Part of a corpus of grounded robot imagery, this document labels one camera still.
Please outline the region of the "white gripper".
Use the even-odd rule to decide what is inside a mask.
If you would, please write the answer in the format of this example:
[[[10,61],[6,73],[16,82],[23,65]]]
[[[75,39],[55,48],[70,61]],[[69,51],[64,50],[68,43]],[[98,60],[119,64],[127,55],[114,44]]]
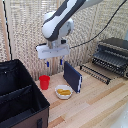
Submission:
[[[68,55],[70,53],[69,45],[67,43],[61,44],[57,48],[50,49],[47,44],[44,45],[38,45],[36,47],[36,50],[38,52],[38,58],[39,59],[47,59],[47,58],[53,58],[58,56],[64,56]],[[46,61],[46,65],[49,68],[50,62]],[[60,59],[60,65],[63,65],[63,59]]]

